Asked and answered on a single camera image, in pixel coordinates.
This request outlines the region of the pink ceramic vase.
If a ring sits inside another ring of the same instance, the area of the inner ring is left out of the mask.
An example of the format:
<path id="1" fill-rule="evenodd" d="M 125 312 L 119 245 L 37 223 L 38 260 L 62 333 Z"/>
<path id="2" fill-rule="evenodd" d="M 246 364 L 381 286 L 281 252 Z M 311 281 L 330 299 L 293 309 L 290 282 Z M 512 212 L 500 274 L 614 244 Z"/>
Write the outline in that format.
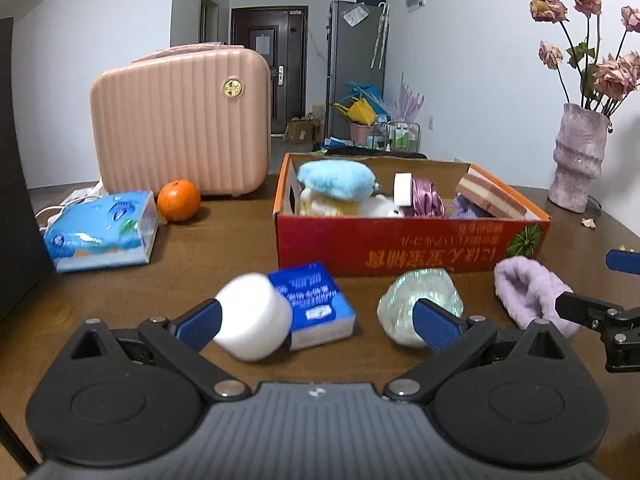
<path id="1" fill-rule="evenodd" d="M 548 193 L 556 206 L 575 214 L 586 210 L 590 184 L 601 175 L 610 125 L 599 112 L 564 104 L 553 151 L 556 168 Z"/>

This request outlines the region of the dark brown door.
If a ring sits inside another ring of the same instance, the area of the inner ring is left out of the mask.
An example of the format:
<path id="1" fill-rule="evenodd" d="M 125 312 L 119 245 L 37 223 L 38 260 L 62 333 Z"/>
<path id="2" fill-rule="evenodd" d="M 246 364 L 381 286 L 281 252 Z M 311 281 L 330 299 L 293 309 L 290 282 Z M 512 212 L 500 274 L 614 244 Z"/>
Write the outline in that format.
<path id="1" fill-rule="evenodd" d="M 306 113 L 308 8 L 249 6 L 231 10 L 232 44 L 260 54 L 270 69 L 271 133 Z"/>

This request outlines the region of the white triangular sponge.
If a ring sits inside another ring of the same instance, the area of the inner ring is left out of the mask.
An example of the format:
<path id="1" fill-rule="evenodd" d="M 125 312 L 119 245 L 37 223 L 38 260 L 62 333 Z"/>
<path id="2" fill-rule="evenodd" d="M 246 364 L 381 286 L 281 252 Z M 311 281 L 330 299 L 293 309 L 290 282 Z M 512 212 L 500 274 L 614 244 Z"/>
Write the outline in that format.
<path id="1" fill-rule="evenodd" d="M 412 206 L 412 190 L 413 177 L 410 172 L 398 172 L 398 174 L 395 174 L 393 199 L 397 207 L 407 208 Z"/>

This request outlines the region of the yellow white hamster plush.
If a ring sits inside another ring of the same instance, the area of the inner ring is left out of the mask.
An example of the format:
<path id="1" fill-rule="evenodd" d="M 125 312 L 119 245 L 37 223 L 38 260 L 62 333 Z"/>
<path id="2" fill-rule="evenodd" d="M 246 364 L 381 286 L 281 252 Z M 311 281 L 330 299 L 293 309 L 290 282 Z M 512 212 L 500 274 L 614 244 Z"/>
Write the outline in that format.
<path id="1" fill-rule="evenodd" d="M 300 194 L 299 214 L 307 217 L 404 218 L 402 210 L 384 195 L 350 202 L 305 188 Z"/>

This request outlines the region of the red cardboard box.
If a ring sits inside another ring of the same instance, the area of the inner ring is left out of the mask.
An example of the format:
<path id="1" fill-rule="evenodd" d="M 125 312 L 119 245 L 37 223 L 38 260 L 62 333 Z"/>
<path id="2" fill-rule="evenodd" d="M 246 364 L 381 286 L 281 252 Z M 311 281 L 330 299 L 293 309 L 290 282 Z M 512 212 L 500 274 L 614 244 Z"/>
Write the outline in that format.
<path id="1" fill-rule="evenodd" d="M 435 183 L 449 203 L 459 181 L 472 174 L 501 188 L 525 207 L 526 215 L 521 220 L 305 217 L 298 212 L 302 187 L 297 173 L 311 159 L 290 153 L 282 162 L 273 204 L 282 269 L 320 262 L 334 276 L 400 275 L 426 268 L 484 272 L 504 258 L 537 257 L 550 228 L 551 218 L 543 209 L 480 166 L 398 157 L 363 159 L 384 194 L 393 191 L 396 174 L 412 174 Z"/>

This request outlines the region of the white round sponge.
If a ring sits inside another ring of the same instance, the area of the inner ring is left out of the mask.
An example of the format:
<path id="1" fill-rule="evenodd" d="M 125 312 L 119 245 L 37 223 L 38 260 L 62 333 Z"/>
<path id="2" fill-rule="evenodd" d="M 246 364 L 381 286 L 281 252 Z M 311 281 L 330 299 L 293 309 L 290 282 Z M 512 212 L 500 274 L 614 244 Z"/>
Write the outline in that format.
<path id="1" fill-rule="evenodd" d="M 243 362 L 271 356 L 292 326 L 292 308 L 264 274 L 234 278 L 217 292 L 221 326 L 214 341 Z"/>

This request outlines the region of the lilac fluffy headband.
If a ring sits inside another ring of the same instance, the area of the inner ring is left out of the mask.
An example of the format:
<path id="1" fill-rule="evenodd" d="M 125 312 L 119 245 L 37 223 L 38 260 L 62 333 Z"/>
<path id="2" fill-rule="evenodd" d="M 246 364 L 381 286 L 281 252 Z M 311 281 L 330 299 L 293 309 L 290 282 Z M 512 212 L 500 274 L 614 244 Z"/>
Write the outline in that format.
<path id="1" fill-rule="evenodd" d="M 553 323 L 566 338 L 579 330 L 578 324 L 563 320 L 555 310 L 555 300 L 573 289 L 537 260 L 504 259 L 495 266 L 494 278 L 496 296 L 521 330 L 537 318 Z"/>

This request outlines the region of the dried pink roses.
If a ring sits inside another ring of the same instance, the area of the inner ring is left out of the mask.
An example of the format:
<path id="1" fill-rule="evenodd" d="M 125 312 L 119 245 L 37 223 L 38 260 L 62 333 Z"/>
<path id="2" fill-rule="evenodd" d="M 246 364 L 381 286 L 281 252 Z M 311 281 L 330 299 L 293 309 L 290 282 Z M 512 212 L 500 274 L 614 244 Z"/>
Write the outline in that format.
<path id="1" fill-rule="evenodd" d="M 626 38 L 639 32 L 639 11 L 632 6 L 620 9 L 622 38 L 615 52 L 604 53 L 601 32 L 604 2 L 572 0 L 573 9 L 586 20 L 585 37 L 580 41 L 568 32 L 568 7 L 561 0 L 532 0 L 529 14 L 536 23 L 558 24 L 562 29 L 567 48 L 543 41 L 538 47 L 538 58 L 547 70 L 558 75 L 564 96 L 570 96 L 561 68 L 567 64 L 578 73 L 579 105 L 611 118 L 628 96 L 639 90 L 639 53 L 623 51 Z"/>

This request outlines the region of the pink ribbed suitcase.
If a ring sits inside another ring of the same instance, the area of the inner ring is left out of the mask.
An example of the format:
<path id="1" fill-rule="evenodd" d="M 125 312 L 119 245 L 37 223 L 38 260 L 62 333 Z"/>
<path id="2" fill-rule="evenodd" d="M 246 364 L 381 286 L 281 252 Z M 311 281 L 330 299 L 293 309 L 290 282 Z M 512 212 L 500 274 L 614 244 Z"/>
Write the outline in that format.
<path id="1" fill-rule="evenodd" d="M 111 193 L 189 180 L 204 195 L 257 190 L 270 165 L 271 75 L 242 46 L 187 44 L 96 78 L 90 107 Z"/>

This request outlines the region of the light blue plush toy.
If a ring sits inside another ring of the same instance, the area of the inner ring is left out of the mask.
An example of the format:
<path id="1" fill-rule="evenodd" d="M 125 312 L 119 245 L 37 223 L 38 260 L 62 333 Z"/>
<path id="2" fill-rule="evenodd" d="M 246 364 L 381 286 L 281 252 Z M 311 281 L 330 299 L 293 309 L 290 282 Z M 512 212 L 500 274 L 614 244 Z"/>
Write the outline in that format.
<path id="1" fill-rule="evenodd" d="M 297 180 L 304 188 L 346 202 L 360 202 L 380 188 L 368 166 L 347 159 L 305 162 L 299 167 Z"/>

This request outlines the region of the orange fruit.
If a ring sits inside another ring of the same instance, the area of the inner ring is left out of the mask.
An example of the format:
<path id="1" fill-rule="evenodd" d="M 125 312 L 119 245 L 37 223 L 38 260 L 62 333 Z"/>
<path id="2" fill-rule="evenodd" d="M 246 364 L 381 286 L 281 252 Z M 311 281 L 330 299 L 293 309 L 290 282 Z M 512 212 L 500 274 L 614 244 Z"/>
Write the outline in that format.
<path id="1" fill-rule="evenodd" d="M 157 195 L 157 209 L 168 222 L 185 222 L 201 209 L 201 194 L 189 180 L 165 184 Z"/>

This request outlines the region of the brown layered sponge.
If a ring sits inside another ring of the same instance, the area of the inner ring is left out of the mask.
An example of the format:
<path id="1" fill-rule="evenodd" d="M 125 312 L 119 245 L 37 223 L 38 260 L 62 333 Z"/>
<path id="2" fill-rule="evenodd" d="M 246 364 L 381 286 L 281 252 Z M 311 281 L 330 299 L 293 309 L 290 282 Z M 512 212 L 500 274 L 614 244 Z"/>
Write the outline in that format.
<path id="1" fill-rule="evenodd" d="M 527 208 L 500 188 L 498 184 L 478 174 L 468 172 L 456 186 L 457 195 L 461 194 L 470 202 L 488 211 L 491 218 L 524 220 Z"/>

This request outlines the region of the yellow bag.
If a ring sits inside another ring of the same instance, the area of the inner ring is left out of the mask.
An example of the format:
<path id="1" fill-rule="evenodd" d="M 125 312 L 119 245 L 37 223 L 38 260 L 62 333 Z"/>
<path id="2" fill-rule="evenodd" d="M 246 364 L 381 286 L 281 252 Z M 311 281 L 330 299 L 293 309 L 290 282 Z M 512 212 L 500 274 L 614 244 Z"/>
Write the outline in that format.
<path id="1" fill-rule="evenodd" d="M 349 106 L 341 103 L 333 104 L 334 110 L 340 112 L 350 122 L 363 126 L 372 126 L 375 123 L 376 113 L 366 99 L 352 98 Z"/>

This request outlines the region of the blue tissue pocket pack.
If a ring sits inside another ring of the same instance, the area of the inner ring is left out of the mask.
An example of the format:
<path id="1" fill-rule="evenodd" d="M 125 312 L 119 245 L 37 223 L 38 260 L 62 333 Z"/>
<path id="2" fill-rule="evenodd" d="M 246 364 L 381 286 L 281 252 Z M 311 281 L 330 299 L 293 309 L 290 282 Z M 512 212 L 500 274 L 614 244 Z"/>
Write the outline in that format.
<path id="1" fill-rule="evenodd" d="M 330 344 L 354 333 L 356 313 L 322 263 L 274 271 L 268 278 L 292 310 L 286 340 L 291 351 Z"/>

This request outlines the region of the purple linen drawstring pouch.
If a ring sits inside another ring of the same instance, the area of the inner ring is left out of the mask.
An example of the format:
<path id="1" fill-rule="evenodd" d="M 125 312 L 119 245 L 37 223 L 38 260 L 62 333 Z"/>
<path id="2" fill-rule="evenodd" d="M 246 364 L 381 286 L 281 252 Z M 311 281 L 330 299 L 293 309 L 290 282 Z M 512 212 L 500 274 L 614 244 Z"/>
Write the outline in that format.
<path id="1" fill-rule="evenodd" d="M 451 202 L 450 215 L 451 219 L 473 220 L 481 218 L 491 218 L 491 214 L 470 202 L 463 195 L 458 194 Z"/>

